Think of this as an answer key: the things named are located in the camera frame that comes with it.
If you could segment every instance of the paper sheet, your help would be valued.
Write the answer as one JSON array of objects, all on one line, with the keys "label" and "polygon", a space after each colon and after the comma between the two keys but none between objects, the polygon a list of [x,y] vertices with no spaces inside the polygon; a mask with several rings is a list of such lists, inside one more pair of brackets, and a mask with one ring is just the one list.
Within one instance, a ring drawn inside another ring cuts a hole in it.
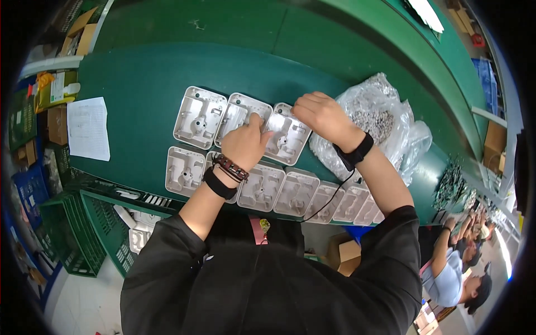
[{"label": "paper sheet", "polygon": [[71,155],[110,160],[107,116],[103,97],[67,104],[67,130]]}]

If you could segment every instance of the brown leather bracelet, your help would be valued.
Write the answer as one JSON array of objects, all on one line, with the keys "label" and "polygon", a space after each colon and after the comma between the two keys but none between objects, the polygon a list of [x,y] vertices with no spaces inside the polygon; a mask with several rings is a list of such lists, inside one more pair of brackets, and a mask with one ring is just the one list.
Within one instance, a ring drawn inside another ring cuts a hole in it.
[{"label": "brown leather bracelet", "polygon": [[229,175],[238,179],[238,181],[248,180],[249,173],[244,171],[238,165],[233,163],[232,160],[225,157],[223,154],[219,154],[214,160],[214,164],[219,164],[220,168],[227,172]]}]

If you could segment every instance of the sleeve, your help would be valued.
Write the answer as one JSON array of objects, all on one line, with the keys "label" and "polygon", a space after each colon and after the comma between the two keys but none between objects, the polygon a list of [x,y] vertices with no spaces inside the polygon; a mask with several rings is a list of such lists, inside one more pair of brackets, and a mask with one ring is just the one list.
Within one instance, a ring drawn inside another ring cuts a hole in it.
[{"label": "sleeve", "polygon": [[443,307],[454,307],[461,298],[461,271],[456,271],[448,262],[434,279],[439,292],[436,302]]},{"label": "sleeve", "polygon": [[409,328],[422,306],[419,218],[412,206],[394,210],[361,238],[361,264],[351,278],[367,283],[367,290],[393,325]]},{"label": "sleeve", "polygon": [[[120,303],[123,333],[158,333],[164,324],[181,322],[178,304],[187,303],[204,254],[205,243],[179,215],[157,222],[123,283]],[[175,316],[162,312],[166,310],[173,310]]]}]

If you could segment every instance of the blue plastic crate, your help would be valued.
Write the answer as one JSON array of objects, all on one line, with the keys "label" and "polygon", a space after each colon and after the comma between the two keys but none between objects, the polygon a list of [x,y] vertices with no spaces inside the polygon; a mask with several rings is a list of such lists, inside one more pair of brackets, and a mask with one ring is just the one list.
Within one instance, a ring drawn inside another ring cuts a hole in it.
[{"label": "blue plastic crate", "polygon": [[15,173],[12,179],[19,192],[28,221],[32,228],[36,229],[41,223],[39,205],[49,199],[40,162],[34,163],[26,172]]},{"label": "blue plastic crate", "polygon": [[471,60],[484,90],[488,112],[498,116],[497,81],[493,75],[492,65],[489,60],[484,58],[472,58]]}]

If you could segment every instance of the wrist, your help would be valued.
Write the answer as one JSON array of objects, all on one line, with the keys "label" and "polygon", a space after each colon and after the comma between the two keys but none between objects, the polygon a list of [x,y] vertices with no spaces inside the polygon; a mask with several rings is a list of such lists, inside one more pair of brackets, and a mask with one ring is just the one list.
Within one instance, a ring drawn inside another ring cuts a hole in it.
[{"label": "wrist", "polygon": [[363,142],[365,132],[352,123],[349,130],[344,131],[344,139],[335,143],[344,153],[351,153]]},{"label": "wrist", "polygon": [[231,176],[217,166],[214,167],[214,175],[230,189],[235,189],[239,185],[239,182],[232,179]]}]

